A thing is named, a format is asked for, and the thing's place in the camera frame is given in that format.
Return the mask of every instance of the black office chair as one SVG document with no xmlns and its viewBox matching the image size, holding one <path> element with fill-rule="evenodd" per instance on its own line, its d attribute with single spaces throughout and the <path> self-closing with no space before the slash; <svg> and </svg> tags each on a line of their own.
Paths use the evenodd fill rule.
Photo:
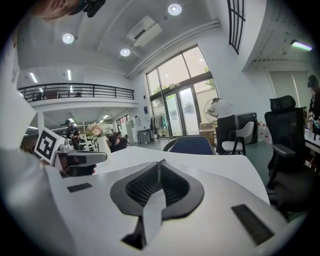
<svg viewBox="0 0 320 256">
<path fill-rule="evenodd" d="M 264 115 L 273 142 L 268 164 L 267 189 L 271 204 L 281 212 L 303 212 L 310 208 L 318 176 L 305 165 L 303 108 L 296 108 L 291 96 L 270 99 L 271 112 Z"/>
</svg>

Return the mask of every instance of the air vent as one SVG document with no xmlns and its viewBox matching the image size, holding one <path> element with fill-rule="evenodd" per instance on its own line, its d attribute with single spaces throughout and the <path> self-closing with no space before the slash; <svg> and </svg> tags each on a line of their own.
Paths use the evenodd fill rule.
<svg viewBox="0 0 320 256">
<path fill-rule="evenodd" d="M 126 36 L 132 40 L 133 46 L 145 46 L 162 32 L 161 27 L 149 16 L 145 16 Z"/>
</svg>

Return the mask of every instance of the doorway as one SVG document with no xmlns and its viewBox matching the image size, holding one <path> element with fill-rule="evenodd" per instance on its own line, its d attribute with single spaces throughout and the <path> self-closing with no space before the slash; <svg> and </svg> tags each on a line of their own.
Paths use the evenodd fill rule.
<svg viewBox="0 0 320 256">
<path fill-rule="evenodd" d="M 193 86 L 164 95 L 169 132 L 173 137 L 199 135 L 200 113 Z"/>
</svg>

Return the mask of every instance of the white chair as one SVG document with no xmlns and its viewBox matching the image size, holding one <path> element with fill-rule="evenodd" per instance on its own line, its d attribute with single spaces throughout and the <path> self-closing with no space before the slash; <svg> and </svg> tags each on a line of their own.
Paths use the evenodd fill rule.
<svg viewBox="0 0 320 256">
<path fill-rule="evenodd" d="M 226 152 L 232 152 L 232 155 L 235 152 L 243 152 L 243 155 L 246 155 L 246 146 L 251 142 L 252 135 L 254 133 L 255 123 L 253 121 L 248 122 L 245 127 L 240 130 L 236 130 L 235 141 L 224 141 L 222 142 L 222 147 Z"/>
</svg>

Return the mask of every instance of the vase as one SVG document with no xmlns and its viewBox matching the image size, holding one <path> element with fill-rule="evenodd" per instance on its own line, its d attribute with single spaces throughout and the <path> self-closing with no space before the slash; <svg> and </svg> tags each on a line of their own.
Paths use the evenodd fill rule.
<svg viewBox="0 0 320 256">
<path fill-rule="evenodd" d="M 111 151 L 106 142 L 106 136 L 96 138 L 99 146 L 99 152 L 104 152 L 107 155 L 107 159 L 103 162 L 104 164 L 110 165 L 111 163 Z"/>
</svg>

